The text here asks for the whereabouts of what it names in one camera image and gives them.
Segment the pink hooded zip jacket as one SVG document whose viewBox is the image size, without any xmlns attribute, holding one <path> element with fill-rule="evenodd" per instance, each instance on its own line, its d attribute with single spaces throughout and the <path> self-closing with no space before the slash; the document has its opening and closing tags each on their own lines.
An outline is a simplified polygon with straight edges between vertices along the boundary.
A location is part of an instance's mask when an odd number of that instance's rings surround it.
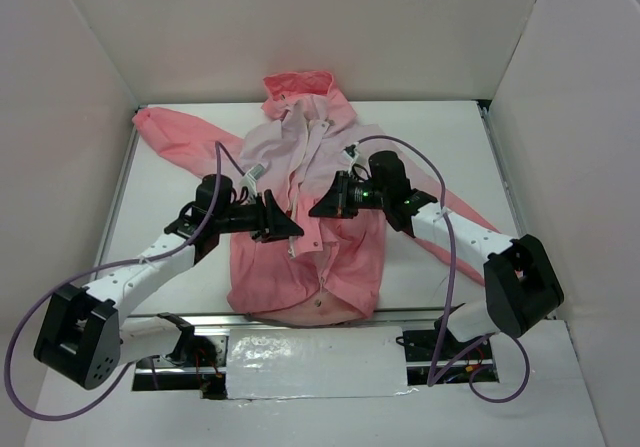
<svg viewBox="0 0 640 447">
<path fill-rule="evenodd" d="M 161 157 L 197 177 L 222 171 L 238 179 L 265 169 L 260 190 L 303 230 L 300 237 L 257 243 L 245 233 L 230 239 L 230 307 L 237 313 L 297 326 L 367 318 L 374 312 L 385 263 L 387 221 L 363 210 L 351 220 L 312 218 L 309 211 L 348 167 L 344 149 L 362 141 L 363 154 L 390 143 L 363 125 L 327 71 L 269 76 L 266 122 L 237 137 L 198 117 L 148 107 L 133 122 Z"/>
</svg>

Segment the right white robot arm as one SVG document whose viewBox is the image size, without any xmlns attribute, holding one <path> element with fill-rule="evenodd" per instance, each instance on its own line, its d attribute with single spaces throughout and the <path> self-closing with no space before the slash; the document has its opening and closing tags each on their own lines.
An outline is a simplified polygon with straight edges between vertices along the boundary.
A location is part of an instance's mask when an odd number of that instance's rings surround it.
<svg viewBox="0 0 640 447">
<path fill-rule="evenodd" d="M 362 210 L 380 210 L 394 230 L 447 249 L 482 275 L 484 301 L 455 308 L 435 334 L 442 356 L 457 358 L 471 340 L 488 334 L 519 338 L 563 303 L 564 292 L 539 239 L 511 238 L 447 210 L 436 197 L 411 186 L 392 151 L 373 154 L 369 171 L 366 180 L 337 172 L 309 214 L 351 219 Z"/>
</svg>

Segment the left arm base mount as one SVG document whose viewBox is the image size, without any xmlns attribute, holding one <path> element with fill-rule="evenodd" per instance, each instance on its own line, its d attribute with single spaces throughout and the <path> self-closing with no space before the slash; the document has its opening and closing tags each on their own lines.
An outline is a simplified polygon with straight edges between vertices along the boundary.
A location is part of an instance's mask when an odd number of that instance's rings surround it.
<svg viewBox="0 0 640 447">
<path fill-rule="evenodd" d="M 134 371 L 134 392 L 197 392 L 201 398 L 224 400 L 226 389 L 226 335 L 197 335 L 195 326 L 169 313 L 155 317 L 180 335 L 166 354 L 140 360 Z"/>
</svg>

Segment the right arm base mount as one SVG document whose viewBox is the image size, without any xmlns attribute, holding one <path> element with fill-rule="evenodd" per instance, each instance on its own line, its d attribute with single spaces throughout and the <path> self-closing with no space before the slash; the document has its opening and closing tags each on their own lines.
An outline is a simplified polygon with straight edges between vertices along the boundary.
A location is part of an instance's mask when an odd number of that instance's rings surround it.
<svg viewBox="0 0 640 447">
<path fill-rule="evenodd" d="M 439 327 L 437 321 L 430 329 L 403 330 L 395 339 L 396 343 L 404 349 L 406 361 L 407 383 L 409 386 L 426 386 L 428 372 L 433 360 L 433 354 L 437 343 Z M 460 343 L 451 333 L 446 333 L 438 357 L 437 369 L 443 369 L 446 364 L 458 355 L 462 350 L 472 345 L 471 341 Z M 437 381 L 437 384 L 463 384 L 469 381 L 472 373 L 481 369 L 476 380 L 479 382 L 496 382 L 497 373 L 493 366 L 493 351 L 488 341 L 479 344 L 473 350 L 469 350 L 460 357 L 445 374 Z"/>
</svg>

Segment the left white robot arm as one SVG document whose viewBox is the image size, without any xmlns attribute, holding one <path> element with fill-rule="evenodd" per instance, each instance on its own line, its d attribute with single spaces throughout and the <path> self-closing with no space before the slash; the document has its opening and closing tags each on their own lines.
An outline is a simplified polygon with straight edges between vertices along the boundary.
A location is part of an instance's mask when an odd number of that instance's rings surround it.
<svg viewBox="0 0 640 447">
<path fill-rule="evenodd" d="M 164 357 L 182 366 L 202 339 L 182 317 L 162 312 L 143 321 L 130 316 L 162 286 L 193 268 L 224 234 L 246 233 L 269 243 L 303 234 L 271 191 L 235 190 L 226 177 L 209 175 L 145 251 L 107 275 L 52 294 L 34 347 L 35 358 L 86 390 L 101 386 L 123 364 Z"/>
</svg>

